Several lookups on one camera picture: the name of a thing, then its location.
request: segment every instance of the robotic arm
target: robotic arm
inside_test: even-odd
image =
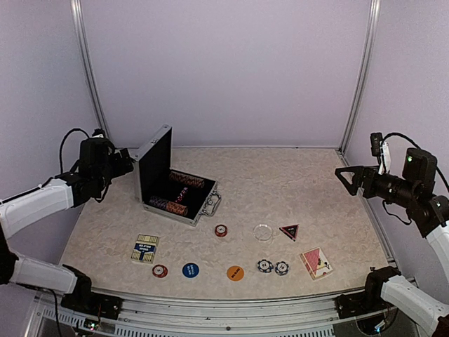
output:
[[[385,143],[389,136],[403,135],[390,134],[383,138],[381,133],[371,134],[371,153],[377,157],[379,166],[337,168],[335,175],[350,195],[356,195],[361,188],[366,199],[380,197],[384,207],[397,204],[405,208],[410,222],[404,223],[416,223],[449,279],[449,200],[433,193],[435,174],[439,172],[436,157],[420,148],[409,148],[402,178],[393,176],[389,174]],[[351,182],[343,173],[352,174]],[[336,302],[341,318],[384,308],[388,302],[419,324],[429,336],[449,336],[449,305],[419,290],[392,267],[373,270],[367,277],[364,292],[340,296]]]
[[[30,288],[63,293],[61,305],[76,311],[116,319],[121,300],[91,291],[91,279],[70,266],[53,265],[30,258],[8,247],[7,239],[21,229],[58,211],[101,202],[111,180],[133,170],[127,149],[116,151],[101,130],[83,140],[80,157],[69,172],[43,185],[0,200],[0,284],[13,282]]]

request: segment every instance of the white wall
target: white wall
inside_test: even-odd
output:
[[[69,1],[0,5],[0,199],[59,174],[58,150],[74,127],[96,127],[76,44]],[[65,167],[78,157],[73,135]],[[9,240],[11,248],[56,263],[78,209],[48,217]],[[0,286],[0,336],[22,336],[33,291]]]
[[[83,1],[114,142],[338,147],[370,1]]]
[[[370,156],[370,133],[398,131],[438,158],[449,177],[449,2],[382,1],[361,112],[347,153],[350,164],[376,164]],[[391,139],[392,173],[400,175],[406,141]],[[448,195],[436,179],[435,193]],[[377,215],[407,277],[449,303],[449,285],[435,253],[415,225],[405,226],[373,200]],[[405,212],[390,206],[406,219]]]

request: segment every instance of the triangular object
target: triangular object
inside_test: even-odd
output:
[[[280,227],[280,231],[290,237],[293,241],[296,241],[297,228],[299,225]]]

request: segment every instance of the marbled surface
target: marbled surface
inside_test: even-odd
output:
[[[222,203],[196,227],[145,211],[134,199],[132,174],[114,180],[103,201],[90,200],[74,228],[62,263],[88,274],[96,288],[149,296],[195,299],[265,299],[306,296],[363,286],[371,266],[387,260],[361,201],[334,176],[341,163],[333,150],[279,148],[173,149],[172,168],[217,180]],[[223,223],[228,235],[216,237]],[[268,224],[270,242],[253,228]],[[279,227],[299,224],[293,242]],[[133,263],[138,234],[160,237],[154,264],[168,276],[157,279],[153,265]],[[320,246],[334,271],[312,281],[300,254]],[[266,258],[290,265],[286,276],[263,274]],[[199,275],[187,279],[182,266],[194,262]],[[245,270],[239,282],[226,272]]]

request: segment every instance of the poker chip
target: poker chip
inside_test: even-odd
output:
[[[153,275],[155,277],[158,277],[159,279],[167,276],[168,274],[168,269],[165,265],[155,265],[153,267]]]
[[[225,225],[218,225],[215,227],[215,235],[225,237],[227,235],[227,227]]]
[[[276,274],[279,276],[284,276],[288,274],[288,264],[281,261],[276,264],[276,268],[274,269]]]
[[[266,273],[272,272],[272,270],[273,270],[273,263],[271,263],[271,262],[269,262],[269,261],[267,261],[265,259],[264,260],[260,260],[257,263],[257,268],[258,268],[258,270],[260,272],[266,272]]]

